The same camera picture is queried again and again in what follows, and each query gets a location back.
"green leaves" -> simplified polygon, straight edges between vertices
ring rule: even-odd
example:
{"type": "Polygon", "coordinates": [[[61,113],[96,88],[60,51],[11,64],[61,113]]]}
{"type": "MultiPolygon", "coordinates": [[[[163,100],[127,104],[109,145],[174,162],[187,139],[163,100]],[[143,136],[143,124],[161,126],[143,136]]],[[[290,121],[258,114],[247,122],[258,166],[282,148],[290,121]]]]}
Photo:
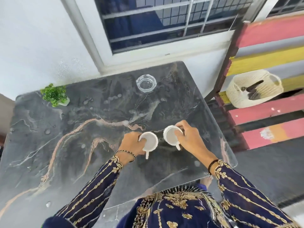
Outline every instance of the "green leaves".
{"type": "Polygon", "coordinates": [[[54,87],[51,83],[40,92],[43,94],[43,99],[51,102],[53,107],[58,106],[60,102],[64,103],[66,101],[65,86],[54,87]]]}

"potted plant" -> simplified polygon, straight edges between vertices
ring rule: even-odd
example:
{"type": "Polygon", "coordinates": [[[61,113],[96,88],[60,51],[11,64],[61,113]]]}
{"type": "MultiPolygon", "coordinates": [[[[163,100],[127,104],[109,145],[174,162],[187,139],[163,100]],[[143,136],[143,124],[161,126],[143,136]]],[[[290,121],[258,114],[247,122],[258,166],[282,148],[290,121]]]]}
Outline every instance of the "potted plant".
{"type": "Polygon", "coordinates": [[[40,92],[43,94],[43,99],[51,102],[53,107],[58,105],[67,106],[70,102],[69,97],[65,95],[65,86],[55,87],[51,83],[40,92]]]}

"embroidered dress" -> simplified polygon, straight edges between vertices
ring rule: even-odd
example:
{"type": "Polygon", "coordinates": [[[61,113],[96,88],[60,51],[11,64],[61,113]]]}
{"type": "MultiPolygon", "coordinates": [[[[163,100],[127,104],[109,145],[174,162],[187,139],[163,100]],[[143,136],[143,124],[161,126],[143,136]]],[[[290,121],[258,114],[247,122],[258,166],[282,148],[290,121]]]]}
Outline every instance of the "embroidered dress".
{"type": "MultiPolygon", "coordinates": [[[[138,199],[117,227],[300,227],[244,176],[222,160],[218,163],[215,174],[224,198],[220,205],[199,187],[175,187],[138,199]]],[[[69,204],[46,219],[42,227],[92,227],[121,169],[118,157],[111,158],[69,204]]]]}

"dark bracelet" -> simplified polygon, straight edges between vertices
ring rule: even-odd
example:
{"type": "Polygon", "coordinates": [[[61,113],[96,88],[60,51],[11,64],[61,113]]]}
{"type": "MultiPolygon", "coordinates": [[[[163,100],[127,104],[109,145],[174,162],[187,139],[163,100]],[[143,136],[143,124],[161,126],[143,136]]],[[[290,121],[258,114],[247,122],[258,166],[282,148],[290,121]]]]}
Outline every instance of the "dark bracelet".
{"type": "Polygon", "coordinates": [[[115,155],[116,155],[118,152],[127,152],[127,153],[129,153],[129,154],[133,155],[134,160],[133,160],[133,161],[130,161],[130,162],[134,162],[134,161],[135,161],[135,159],[136,159],[135,155],[134,155],[132,152],[127,151],[127,150],[123,150],[123,149],[116,151],[116,152],[115,152],[115,154],[114,154],[114,156],[115,156],[115,155]]]}
{"type": "Polygon", "coordinates": [[[210,175],[212,175],[211,173],[210,173],[210,168],[211,168],[211,166],[214,164],[214,163],[216,163],[218,161],[218,159],[215,159],[214,161],[212,161],[211,163],[210,163],[210,165],[209,165],[209,167],[208,167],[208,173],[210,174],[210,175]]]}

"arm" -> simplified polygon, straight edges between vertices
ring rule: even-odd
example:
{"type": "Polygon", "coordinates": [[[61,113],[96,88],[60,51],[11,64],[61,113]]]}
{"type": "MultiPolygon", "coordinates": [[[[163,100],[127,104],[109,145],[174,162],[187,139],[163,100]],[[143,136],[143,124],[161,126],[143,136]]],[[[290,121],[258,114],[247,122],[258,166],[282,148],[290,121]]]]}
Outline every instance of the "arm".
{"type": "MultiPolygon", "coordinates": [[[[207,150],[198,130],[186,121],[176,125],[182,126],[185,131],[185,135],[176,131],[180,144],[208,168],[217,157],[207,150]]],[[[214,163],[210,172],[217,178],[219,189],[223,193],[223,210],[238,227],[299,227],[245,177],[222,160],[214,163]]]]}
{"type": "MultiPolygon", "coordinates": [[[[131,151],[135,156],[143,154],[146,140],[138,141],[139,135],[138,132],[125,134],[119,150],[131,151]]],[[[127,152],[118,152],[99,169],[70,203],[48,218],[42,227],[92,227],[109,200],[122,167],[133,159],[127,152]]]]}

